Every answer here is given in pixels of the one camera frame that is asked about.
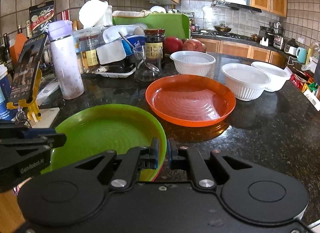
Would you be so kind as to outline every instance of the jar label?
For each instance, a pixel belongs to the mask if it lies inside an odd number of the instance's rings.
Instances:
[[[159,55],[157,52],[153,52],[153,50],[157,50],[159,47],[162,47],[162,42],[159,43],[145,43],[146,46],[146,57],[150,59],[156,59],[160,57],[162,59],[162,53]]]
[[[95,49],[84,51],[82,54],[83,66],[87,69],[88,67],[99,64],[97,59],[97,52]]]

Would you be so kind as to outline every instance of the smartphone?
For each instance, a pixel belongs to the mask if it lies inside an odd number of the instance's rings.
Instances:
[[[17,106],[19,100],[22,99],[25,99],[26,103],[32,102],[36,73],[47,38],[48,34],[44,32],[27,40],[23,45],[13,76],[9,97],[9,102],[12,102],[14,106]]]

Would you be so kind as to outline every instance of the yellow phone holder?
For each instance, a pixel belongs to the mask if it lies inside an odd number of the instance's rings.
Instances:
[[[7,108],[8,109],[16,109],[19,106],[20,107],[28,107],[28,113],[27,113],[27,117],[30,120],[34,120],[35,122],[40,121],[41,119],[41,113],[39,111],[39,107],[37,105],[36,102],[36,98],[38,95],[38,91],[39,91],[39,84],[40,84],[40,80],[42,78],[42,72],[40,69],[37,70],[37,74],[36,74],[36,78],[35,78],[35,82],[33,85],[33,93],[32,93],[32,101],[31,103],[27,103],[27,101],[25,99],[21,99],[18,102],[18,106],[14,106],[12,102],[8,102],[7,103]]]

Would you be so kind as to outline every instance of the kitchen counter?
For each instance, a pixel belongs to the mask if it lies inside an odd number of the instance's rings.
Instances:
[[[214,79],[221,83],[224,83],[224,75],[220,71],[222,65],[252,62],[237,56],[212,55],[217,60]],[[177,74],[172,62],[166,64],[164,73]],[[53,127],[83,109],[102,104],[134,105],[153,114],[145,100],[146,87],[138,85],[133,75],[124,79],[97,76],[84,79],[84,85],[85,93],[74,100],[63,100],[60,90],[50,96],[51,104],[45,108],[61,108]],[[230,116],[214,126],[183,127],[156,118],[167,138],[174,138],[177,146],[195,147],[205,157],[211,150],[221,149],[297,178],[305,185],[310,197],[304,222],[311,224],[320,218],[320,115],[290,81],[280,91],[265,91],[256,100],[236,100]],[[184,171],[169,170],[166,159],[156,180],[186,178]]]
[[[254,46],[254,47],[257,47],[257,48],[264,48],[264,49],[268,49],[268,50],[271,50],[271,51],[275,51],[275,52],[278,52],[282,55],[284,55],[287,59],[289,59],[289,56],[288,54],[284,53],[284,51],[280,50],[280,49],[277,49],[273,46],[262,46],[260,45],[259,43],[255,42],[255,41],[252,41],[252,40],[242,40],[242,39],[234,39],[234,38],[228,38],[228,37],[218,37],[216,35],[208,35],[208,34],[194,34],[194,33],[191,33],[191,36],[193,38],[202,38],[202,39],[211,39],[211,40],[225,40],[225,41],[232,41],[232,42],[237,42],[237,43],[241,43],[241,44],[247,44],[247,45],[250,45],[250,46]]]

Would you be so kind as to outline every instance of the ribbed white bowl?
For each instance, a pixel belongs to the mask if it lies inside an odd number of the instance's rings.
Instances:
[[[251,65],[270,77],[271,83],[265,89],[268,92],[280,90],[284,83],[290,79],[290,74],[275,65],[261,61],[252,62]]]
[[[225,64],[221,71],[226,76],[226,86],[243,101],[257,99],[271,82],[266,73],[245,64]]]
[[[206,76],[216,59],[206,53],[198,51],[178,51],[170,55],[174,66],[180,74]]]

